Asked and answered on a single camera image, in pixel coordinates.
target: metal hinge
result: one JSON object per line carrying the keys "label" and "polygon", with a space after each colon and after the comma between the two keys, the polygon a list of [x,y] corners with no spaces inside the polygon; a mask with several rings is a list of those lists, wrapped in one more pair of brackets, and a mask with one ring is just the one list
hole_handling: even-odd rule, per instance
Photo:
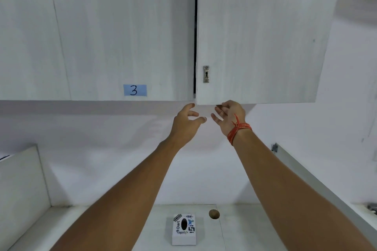
{"label": "metal hinge", "polygon": [[279,147],[279,145],[277,143],[271,145],[271,151],[276,153],[278,147]]}
{"label": "metal hinge", "polygon": [[203,82],[209,83],[210,82],[210,66],[203,66]]}

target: forearm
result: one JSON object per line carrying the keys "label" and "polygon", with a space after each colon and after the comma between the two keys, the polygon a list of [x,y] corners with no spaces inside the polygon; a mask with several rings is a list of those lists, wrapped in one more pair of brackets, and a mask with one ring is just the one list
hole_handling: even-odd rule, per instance
{"label": "forearm", "polygon": [[165,140],[95,202],[51,251],[132,250],[179,148]]}
{"label": "forearm", "polygon": [[280,162],[251,130],[239,130],[233,145],[289,251],[375,251],[345,215]]}

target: hand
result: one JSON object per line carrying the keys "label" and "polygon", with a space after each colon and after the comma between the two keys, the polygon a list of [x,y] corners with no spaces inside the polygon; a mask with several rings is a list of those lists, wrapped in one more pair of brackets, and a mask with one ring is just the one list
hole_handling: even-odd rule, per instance
{"label": "hand", "polygon": [[218,113],[218,115],[221,116],[223,120],[221,121],[213,113],[211,114],[211,117],[220,126],[221,132],[225,136],[228,136],[229,132],[234,128],[232,121],[234,123],[237,122],[236,117],[234,116],[235,114],[237,115],[240,123],[245,122],[246,112],[238,102],[228,100],[226,102],[223,102],[221,105],[216,106],[214,110]]}
{"label": "hand", "polygon": [[194,103],[185,105],[178,115],[174,117],[172,131],[167,139],[171,140],[179,149],[185,146],[194,138],[201,124],[207,121],[205,117],[199,117],[190,120],[188,116],[199,116],[199,113],[191,111],[195,106]]}

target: black oval sticker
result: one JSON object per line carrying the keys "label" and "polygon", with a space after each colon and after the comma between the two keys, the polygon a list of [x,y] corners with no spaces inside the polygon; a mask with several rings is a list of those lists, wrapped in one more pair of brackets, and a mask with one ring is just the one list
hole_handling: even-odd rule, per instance
{"label": "black oval sticker", "polygon": [[182,219],[182,221],[181,221],[181,228],[182,228],[182,230],[186,230],[186,228],[187,228],[187,220],[186,220],[186,218]]}

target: blue label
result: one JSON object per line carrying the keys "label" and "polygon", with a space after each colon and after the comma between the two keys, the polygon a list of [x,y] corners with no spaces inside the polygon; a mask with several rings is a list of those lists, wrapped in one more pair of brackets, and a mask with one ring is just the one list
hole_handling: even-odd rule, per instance
{"label": "blue label", "polygon": [[147,85],[123,85],[124,96],[147,96]]}

